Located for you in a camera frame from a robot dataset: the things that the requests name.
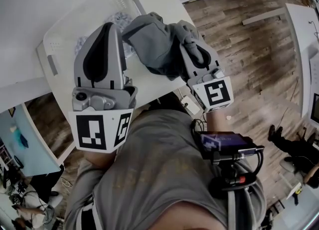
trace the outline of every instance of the gray cloth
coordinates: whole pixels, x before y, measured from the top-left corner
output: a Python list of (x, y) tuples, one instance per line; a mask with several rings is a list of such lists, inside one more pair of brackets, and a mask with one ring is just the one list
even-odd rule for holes
[[(175, 110), (144, 113), (131, 124), (126, 144), (106, 173), (84, 161), (68, 201), (65, 229), (75, 229), (77, 214), (92, 194), (107, 230), (149, 229), (180, 201), (206, 208), (227, 227), (227, 199), (213, 198), (207, 188), (214, 176), (220, 176), (220, 168), (202, 159), (190, 132), (191, 121)], [(249, 169), (245, 161), (236, 166)], [(252, 217), (260, 225), (266, 211), (261, 183), (257, 181), (242, 199), (247, 202), (238, 204), (237, 218), (253, 209)]]
[(166, 75), (170, 80), (184, 74), (184, 64), (179, 45), (182, 44), (191, 59), (203, 63), (203, 57), (191, 39), (201, 39), (197, 29), (181, 20), (164, 24), (155, 12), (135, 18), (122, 33), (123, 41), (131, 45), (148, 70), (153, 74)]

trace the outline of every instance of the gray t-shirt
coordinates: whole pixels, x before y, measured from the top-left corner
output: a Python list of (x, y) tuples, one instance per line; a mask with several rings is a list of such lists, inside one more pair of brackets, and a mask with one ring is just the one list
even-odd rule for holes
[[(213, 198), (207, 188), (220, 169), (202, 159), (191, 122), (190, 116), (174, 110), (144, 113), (131, 124), (107, 172), (84, 161), (68, 202), (66, 229), (75, 229), (77, 214), (92, 194), (103, 229), (148, 229), (165, 209), (181, 201), (206, 208), (227, 228), (227, 200)], [(247, 163), (241, 162), (246, 169)], [(259, 181), (250, 197), (259, 225), (266, 209)]]

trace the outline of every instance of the gray basket handle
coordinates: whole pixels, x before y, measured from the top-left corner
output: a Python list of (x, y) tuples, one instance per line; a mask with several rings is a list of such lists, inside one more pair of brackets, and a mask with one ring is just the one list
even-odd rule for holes
[(135, 5), (137, 6), (137, 8), (139, 9), (140, 13), (141, 14), (146, 14), (146, 12), (145, 12), (140, 0), (133, 0), (133, 1), (134, 1)]

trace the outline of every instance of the white desk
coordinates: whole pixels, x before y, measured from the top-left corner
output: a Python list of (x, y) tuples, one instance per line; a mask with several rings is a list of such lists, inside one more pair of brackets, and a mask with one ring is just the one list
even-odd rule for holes
[(285, 104), (295, 109), (300, 113), (301, 117), (304, 117), (309, 110), (311, 91), (309, 60), (317, 53), (319, 48), (317, 38), (314, 34), (316, 31), (315, 26), (319, 29), (316, 11), (313, 8), (306, 6), (286, 4), (282, 8), (243, 20), (243, 25), (248, 25), (259, 20), (282, 14), (286, 16), (295, 45), (297, 70), (299, 73), (300, 102), (299, 105), (297, 105), (281, 96), (275, 96), (267, 91), (262, 91), (261, 94), (265, 98), (272, 99), (273, 101), (275, 100), (278, 103)]
[[(168, 24), (185, 20), (193, 24), (180, 0), (140, 0), (140, 2), (147, 13), (154, 11), (161, 15), (164, 23)], [(58, 62), (58, 74), (53, 75), (44, 51), (43, 43), (37, 48), (37, 52), (53, 95), (64, 116), (68, 119), (68, 112), (73, 111), (71, 96), (73, 88), (75, 87), (73, 62)], [(127, 60), (125, 75), (133, 79), (133, 84), (139, 90), (136, 96), (137, 108), (185, 85), (181, 78), (169, 81), (165, 76), (151, 74), (146, 67), (140, 63), (137, 56), (130, 57)], [(73, 148), (74, 143), (64, 151), (59, 159), (65, 159)]]

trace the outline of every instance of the laundry basket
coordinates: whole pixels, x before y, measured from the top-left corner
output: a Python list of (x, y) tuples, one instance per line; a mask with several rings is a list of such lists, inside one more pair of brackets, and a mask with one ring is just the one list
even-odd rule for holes
[(61, 61), (64, 67), (67, 62), (68, 69), (73, 69), (79, 39), (88, 37), (117, 12), (128, 14), (132, 19), (145, 13), (138, 0), (86, 0), (56, 22), (43, 39), (53, 75), (58, 74)]

